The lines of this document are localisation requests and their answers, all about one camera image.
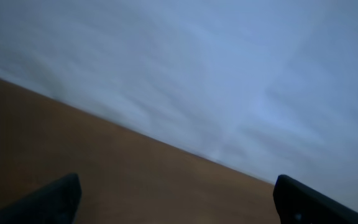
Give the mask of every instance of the brown wooden surface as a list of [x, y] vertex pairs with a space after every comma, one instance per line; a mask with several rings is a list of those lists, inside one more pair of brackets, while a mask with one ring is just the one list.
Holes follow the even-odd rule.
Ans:
[[0, 208], [69, 172], [76, 223], [279, 223], [272, 185], [0, 80]]

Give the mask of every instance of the black object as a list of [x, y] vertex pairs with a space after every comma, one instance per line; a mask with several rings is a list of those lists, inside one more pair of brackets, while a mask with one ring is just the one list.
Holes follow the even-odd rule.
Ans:
[[81, 199], [77, 174], [68, 174], [0, 210], [0, 224], [70, 224]]
[[278, 176], [273, 192], [282, 224], [358, 224], [358, 213], [287, 175]]

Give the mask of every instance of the wooden floor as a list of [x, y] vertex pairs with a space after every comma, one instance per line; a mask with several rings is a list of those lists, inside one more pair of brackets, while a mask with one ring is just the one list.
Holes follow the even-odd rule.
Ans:
[[279, 223], [272, 185], [0, 80], [0, 208], [69, 172], [76, 223]]

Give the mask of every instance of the white sheet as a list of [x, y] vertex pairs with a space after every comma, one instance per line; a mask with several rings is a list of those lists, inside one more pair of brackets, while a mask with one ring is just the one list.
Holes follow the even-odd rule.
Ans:
[[358, 211], [358, 1], [0, 0], [0, 77]]

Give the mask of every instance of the wrinkled fabric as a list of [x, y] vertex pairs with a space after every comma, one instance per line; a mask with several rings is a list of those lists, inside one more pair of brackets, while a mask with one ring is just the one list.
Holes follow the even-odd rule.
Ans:
[[0, 78], [358, 211], [358, 1], [0, 0]]

